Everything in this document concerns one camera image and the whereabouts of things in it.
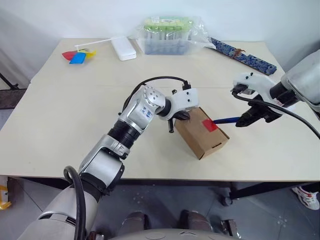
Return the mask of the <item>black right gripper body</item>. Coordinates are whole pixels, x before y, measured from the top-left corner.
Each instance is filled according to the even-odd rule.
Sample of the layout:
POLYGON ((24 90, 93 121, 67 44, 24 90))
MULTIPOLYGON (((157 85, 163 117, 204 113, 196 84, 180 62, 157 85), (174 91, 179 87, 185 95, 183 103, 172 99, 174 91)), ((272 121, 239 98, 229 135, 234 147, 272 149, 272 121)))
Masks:
POLYGON ((282 114, 271 110, 268 106, 255 103, 250 103, 249 105, 250 109, 247 112, 251 112, 252 114, 251 123, 255 123, 260 119, 264 119, 266 123, 270 123, 282 116, 282 114))

